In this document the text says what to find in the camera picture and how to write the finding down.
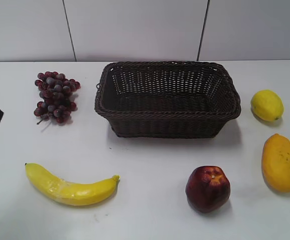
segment white table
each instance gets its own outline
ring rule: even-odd
[[[286,240],[290,196],[273,193],[261,174],[265,140],[290,139],[290,61],[224,61],[242,111],[214,139],[124,139],[94,111],[96,84],[106,62],[0,63],[0,240]],[[36,125],[37,73],[58,71],[80,81],[72,124]],[[265,125],[250,99],[272,89],[285,106],[282,122]],[[103,204],[69,207],[40,194],[25,175],[39,163],[68,181],[92,183],[121,176]],[[199,166],[220,166],[231,182],[230,201],[200,215],[185,185]]]

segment bunch of grapes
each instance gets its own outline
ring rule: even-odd
[[[74,79],[68,80],[63,73],[47,71],[45,74],[38,74],[35,85],[40,91],[39,96],[44,100],[37,103],[34,111],[34,115],[41,118],[37,124],[49,119],[59,124],[66,122],[71,111],[77,108],[77,105],[70,101],[70,96],[80,88],[80,83]]]

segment white wall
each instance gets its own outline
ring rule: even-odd
[[[78,61],[196,60],[207,0],[65,0]]]
[[[208,0],[64,0],[78,61],[196,60]],[[290,59],[290,1],[210,0],[201,61]],[[0,0],[0,62],[74,61],[62,0]]]
[[[210,0],[199,60],[290,59],[290,0]]]
[[[74,61],[61,0],[0,0],[0,61]]]

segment grape stem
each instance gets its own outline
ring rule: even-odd
[[[43,121],[43,119],[41,119],[39,122],[37,122],[37,125],[39,125],[42,121]]]

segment banana tip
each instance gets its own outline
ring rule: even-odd
[[[112,179],[115,180],[115,181],[118,181],[119,178],[120,178],[119,175],[113,175],[113,177],[112,177]]]

